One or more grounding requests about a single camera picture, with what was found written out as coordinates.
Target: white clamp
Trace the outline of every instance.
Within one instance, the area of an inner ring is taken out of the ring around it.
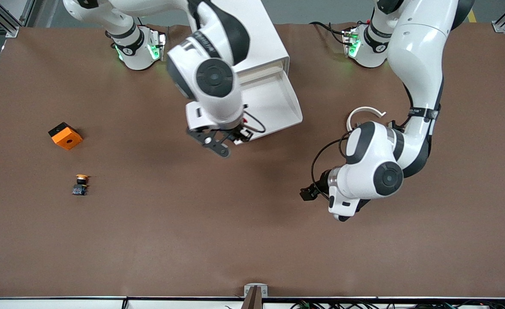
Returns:
[[[374,108],[374,107],[370,107],[370,106],[362,106],[362,107],[358,107],[356,108],[355,110],[353,110],[350,115],[348,116],[348,120],[346,121],[346,129],[348,131],[352,131],[352,125],[351,125],[351,120],[352,120],[352,116],[357,113],[357,112],[371,112],[373,114],[375,114],[376,116],[378,116],[378,118],[386,115],[386,112],[383,112],[381,113],[378,109]]]

